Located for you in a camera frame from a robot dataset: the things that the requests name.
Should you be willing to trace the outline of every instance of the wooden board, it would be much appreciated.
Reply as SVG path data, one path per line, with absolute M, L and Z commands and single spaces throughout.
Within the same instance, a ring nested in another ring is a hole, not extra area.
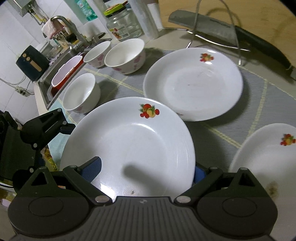
M 296 17 L 279 0 L 224 0 L 234 15 L 235 24 L 276 46 L 296 66 Z M 197 0 L 159 0 L 164 27 L 183 28 L 169 23 L 177 9 L 195 12 Z M 200 13 L 231 23 L 219 0 L 202 0 Z

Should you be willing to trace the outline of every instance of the faucet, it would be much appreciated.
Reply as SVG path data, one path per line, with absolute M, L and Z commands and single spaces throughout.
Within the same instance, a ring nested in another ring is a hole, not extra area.
M 55 16 L 55 17 L 52 17 L 52 18 L 51 18 L 51 21 L 56 20 L 56 19 L 62 20 L 62 21 L 66 24 L 66 26 L 72 31 L 72 33 L 74 33 L 74 34 L 76 35 L 77 39 L 78 39 L 80 42 L 82 42 L 82 44 L 83 44 L 84 46 L 88 47 L 89 45 L 91 45 L 91 43 L 88 42 L 87 39 L 86 39 L 81 33 L 78 32 L 78 30 L 77 30 L 75 24 L 70 23 L 70 22 L 69 22 L 65 17 L 63 17 L 63 16 Z

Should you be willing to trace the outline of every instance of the plastic wrap roll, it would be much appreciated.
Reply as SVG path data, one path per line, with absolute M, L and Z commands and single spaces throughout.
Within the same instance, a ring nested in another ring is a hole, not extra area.
M 157 39 L 159 37 L 158 29 L 153 20 L 148 6 L 143 0 L 128 0 L 133 12 L 135 13 L 142 30 L 149 40 Z

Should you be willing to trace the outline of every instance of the black air fryer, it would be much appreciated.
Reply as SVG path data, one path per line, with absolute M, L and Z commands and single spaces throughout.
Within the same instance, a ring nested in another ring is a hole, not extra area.
M 31 45 L 18 58 L 16 65 L 31 80 L 37 81 L 48 69 L 49 61 Z

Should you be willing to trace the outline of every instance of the green bottle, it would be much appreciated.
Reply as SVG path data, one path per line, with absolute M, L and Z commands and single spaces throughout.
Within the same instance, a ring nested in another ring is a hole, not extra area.
M 86 0 L 75 0 L 75 2 L 80 7 L 88 21 L 94 20 L 98 17 Z

